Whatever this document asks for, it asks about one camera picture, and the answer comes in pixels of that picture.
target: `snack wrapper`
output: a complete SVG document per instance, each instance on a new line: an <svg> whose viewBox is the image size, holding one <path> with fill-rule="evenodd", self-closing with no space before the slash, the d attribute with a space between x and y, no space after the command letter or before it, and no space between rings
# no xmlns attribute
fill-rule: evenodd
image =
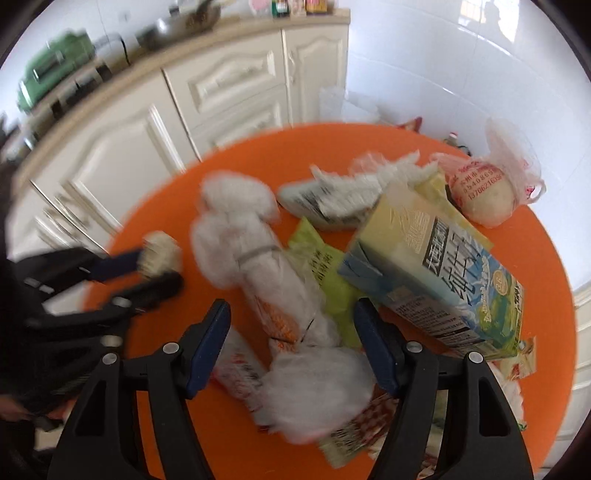
<svg viewBox="0 0 591 480"><path fill-rule="evenodd" d="M261 430L272 426L262 402L262 378L267 373L248 343L230 327L212 372L212 379L242 401Z"/></svg>
<svg viewBox="0 0 591 480"><path fill-rule="evenodd" d="M360 415L319 441L320 449L330 466L345 466L359 452L385 436L397 406L398 400L387 393L379 392Z"/></svg>
<svg viewBox="0 0 591 480"><path fill-rule="evenodd" d="M518 345L517 356L504 358L495 362L507 380L521 380L536 371L535 337L522 340Z"/></svg>
<svg viewBox="0 0 591 480"><path fill-rule="evenodd" d="M288 254L303 260L311 269L326 296L324 313L332 317L343 339L343 345L361 348L353 324L353 306L363 293L345 281L337 272L345 253L322 240L308 219L303 218L289 241Z"/></svg>

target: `green appliance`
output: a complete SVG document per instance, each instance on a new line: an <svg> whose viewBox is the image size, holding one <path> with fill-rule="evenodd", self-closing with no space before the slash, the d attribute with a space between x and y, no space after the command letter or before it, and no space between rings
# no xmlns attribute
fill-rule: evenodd
<svg viewBox="0 0 591 480"><path fill-rule="evenodd" d="M29 113L33 107L70 73L95 56L95 47L86 31L66 32L47 42L47 47L27 64L19 83L18 107Z"/></svg>

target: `plastic wrap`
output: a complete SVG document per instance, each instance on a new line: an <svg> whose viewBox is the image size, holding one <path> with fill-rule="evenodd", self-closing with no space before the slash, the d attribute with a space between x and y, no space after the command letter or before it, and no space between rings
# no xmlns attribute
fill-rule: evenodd
<svg viewBox="0 0 591 480"><path fill-rule="evenodd" d="M264 378L265 404L290 443L318 440L369 404L374 375L365 355L349 348L281 353Z"/></svg>
<svg viewBox="0 0 591 480"><path fill-rule="evenodd" d="M486 157L465 158L437 153L431 159L445 172L452 197L470 220L496 227L519 205L540 199L546 186L541 167L525 135L512 123L488 119Z"/></svg>
<svg viewBox="0 0 591 480"><path fill-rule="evenodd" d="M323 314L319 286L311 274L294 269L260 218L277 209L269 188L249 177L231 177L231 183L219 174L203 182L205 203L225 211L207 212L193 225L191 244L202 274L218 288L243 288L271 338L273 354L300 345L339 345L334 321Z"/></svg>
<svg viewBox="0 0 591 480"><path fill-rule="evenodd" d="M357 228L373 208L384 187L398 180L413 187L437 172L436 165L419 167L419 151L390 162L367 153L353 161L350 176L310 167L314 179L283 186L279 200L290 213L306 217L320 229Z"/></svg>

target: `countertop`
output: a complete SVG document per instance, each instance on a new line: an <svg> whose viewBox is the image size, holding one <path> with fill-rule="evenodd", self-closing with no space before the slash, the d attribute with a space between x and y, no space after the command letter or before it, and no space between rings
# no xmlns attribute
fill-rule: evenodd
<svg viewBox="0 0 591 480"><path fill-rule="evenodd" d="M186 57L230 41L285 28L312 25L348 25L350 24L350 18L348 9L335 9L331 15L311 15L307 17L254 18L251 20L238 20L232 17L222 18L211 33L182 41L156 53L139 56L139 60L135 61L131 67L122 71L111 81L101 86L95 93L80 102L41 139L15 175L13 182L15 200L18 201L27 191L29 180L46 165L55 150L63 145L64 140L74 134L78 128L84 126L89 115L96 114L97 110L110 105L115 98L124 94L134 84L145 80L149 75L159 72Z"/></svg>

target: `kitchen cabinet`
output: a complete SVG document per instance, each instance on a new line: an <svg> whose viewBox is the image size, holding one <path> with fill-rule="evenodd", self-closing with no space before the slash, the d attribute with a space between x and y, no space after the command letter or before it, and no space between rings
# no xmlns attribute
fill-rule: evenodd
<svg viewBox="0 0 591 480"><path fill-rule="evenodd" d="M133 208L197 155L318 121L320 89L345 86L349 22L340 10L228 24L115 76L25 160L11 254L104 249Z"/></svg>
<svg viewBox="0 0 591 480"><path fill-rule="evenodd" d="M74 133L35 183L105 245L143 197L195 159L159 73Z"/></svg>
<svg viewBox="0 0 591 480"><path fill-rule="evenodd" d="M285 86L280 32L230 43L164 69L189 130L274 87Z"/></svg>
<svg viewBox="0 0 591 480"><path fill-rule="evenodd" d="M191 132L191 138L200 158L204 159L206 154L219 148L288 123L287 94L282 85L227 111L208 127L197 127Z"/></svg>
<svg viewBox="0 0 591 480"><path fill-rule="evenodd" d="M283 36L291 123L317 122L320 89L345 88L349 27L293 28Z"/></svg>

